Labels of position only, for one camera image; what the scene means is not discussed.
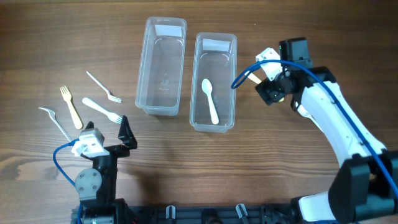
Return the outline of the cream yellow plastic fork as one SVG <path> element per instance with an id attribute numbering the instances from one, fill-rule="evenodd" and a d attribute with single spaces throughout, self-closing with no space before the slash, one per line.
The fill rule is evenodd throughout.
<path id="1" fill-rule="evenodd" d="M 72 101 L 72 94 L 70 93 L 69 89 L 66 86 L 61 86 L 60 91 L 62 94 L 62 97 L 64 101 L 67 103 L 68 109 L 70 111 L 71 117 L 73 124 L 76 129 L 82 129 L 83 128 L 83 123 L 74 107 L 73 101 Z"/>

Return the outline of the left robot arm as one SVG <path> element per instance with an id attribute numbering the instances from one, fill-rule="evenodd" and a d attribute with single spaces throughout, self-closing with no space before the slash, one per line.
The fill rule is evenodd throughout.
<path id="1" fill-rule="evenodd" d="M 90 160 L 92 167 L 81 171 L 75 179 L 80 205 L 72 211 L 72 223 L 139 222 L 126 201 L 116 198 L 118 159 L 130 156 L 130 150 L 137 149 L 126 116 L 122 117 L 118 139 L 121 144 L 104 147 L 104 136 L 90 121 L 74 144 L 72 152 Z"/>

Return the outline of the cream yellow plastic spoon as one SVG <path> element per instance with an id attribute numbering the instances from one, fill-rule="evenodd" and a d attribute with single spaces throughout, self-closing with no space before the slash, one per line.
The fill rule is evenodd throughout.
<path id="1" fill-rule="evenodd" d="M 249 71 L 247 71 L 244 75 L 246 77 L 248 77 L 251 81 L 253 81 L 255 84 L 260 84 L 260 82 L 261 82 L 261 80 L 257 76 L 255 76 L 255 74 L 250 73 Z M 272 99 L 273 102 L 276 102 L 276 98 L 277 98 L 277 95 L 274 95 L 273 99 Z M 283 101 L 284 101 L 284 97 L 277 100 L 277 102 L 283 102 Z"/>

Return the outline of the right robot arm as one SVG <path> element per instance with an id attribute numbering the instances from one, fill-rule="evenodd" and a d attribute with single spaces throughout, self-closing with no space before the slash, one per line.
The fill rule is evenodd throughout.
<path id="1" fill-rule="evenodd" d="M 326 192 L 293 199 L 297 220 L 355 223 L 397 214 L 397 153 L 366 129 L 330 70 L 313 65 L 307 40 L 283 40 L 278 52 L 265 49 L 249 71 L 260 68 L 267 77 L 256 91 L 265 103 L 292 95 L 292 109 L 326 136 L 340 167 Z"/>

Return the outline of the thin white plastic fork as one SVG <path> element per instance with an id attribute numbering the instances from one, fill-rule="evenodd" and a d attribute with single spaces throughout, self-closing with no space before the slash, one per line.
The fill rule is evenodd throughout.
<path id="1" fill-rule="evenodd" d="M 99 80 L 97 80 L 89 71 L 86 71 L 86 74 L 105 91 L 108 100 L 116 103 L 122 103 L 122 99 L 113 96 L 112 93 Z"/>

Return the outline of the curved white plastic fork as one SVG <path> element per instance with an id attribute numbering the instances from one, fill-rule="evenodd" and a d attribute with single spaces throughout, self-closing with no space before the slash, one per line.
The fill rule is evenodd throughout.
<path id="1" fill-rule="evenodd" d="M 50 119 L 55 123 L 55 125 L 58 127 L 58 129 L 62 132 L 62 134 L 66 137 L 66 139 L 71 142 L 72 139 L 70 138 L 70 136 L 67 134 L 67 132 L 63 129 L 63 127 L 60 125 L 60 123 L 57 121 L 56 119 L 56 115 L 55 112 L 48 109 L 48 108 L 43 108 L 43 107 L 39 107 L 39 109 L 46 111 L 49 114 Z"/>

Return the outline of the wide-handled white plastic spoon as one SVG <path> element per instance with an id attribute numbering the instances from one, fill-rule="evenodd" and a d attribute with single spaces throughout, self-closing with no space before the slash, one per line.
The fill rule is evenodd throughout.
<path id="1" fill-rule="evenodd" d="M 201 84 L 201 88 L 202 88 L 202 91 L 206 94 L 206 96 L 208 98 L 211 122 L 213 124 L 218 124 L 219 123 L 219 118 L 218 118 L 218 115 L 217 115 L 217 112 L 216 112 L 216 108 L 215 108 L 215 105 L 214 105 L 214 102 L 213 102 L 213 99 L 212 99 L 212 96 L 211 96 L 211 92 L 213 90 L 213 87 L 212 87 L 209 79 L 207 79 L 207 78 L 203 79 L 202 84 Z"/>

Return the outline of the wide-handled white plastic fork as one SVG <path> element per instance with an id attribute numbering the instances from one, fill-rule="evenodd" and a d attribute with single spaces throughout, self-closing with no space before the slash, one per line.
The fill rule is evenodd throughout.
<path id="1" fill-rule="evenodd" d="M 113 112 L 110 112 L 110 111 L 104 109 L 102 106 L 100 106 L 99 104 L 95 103 L 93 100 L 91 100 L 91 99 L 89 99 L 87 97 L 84 97 L 82 99 L 82 103 L 84 105 L 96 110 L 96 111 L 99 111 L 100 113 L 105 114 L 110 121 L 112 121 L 114 123 L 117 123 L 117 124 L 121 124 L 122 117 L 120 117 L 116 113 L 113 113 Z"/>

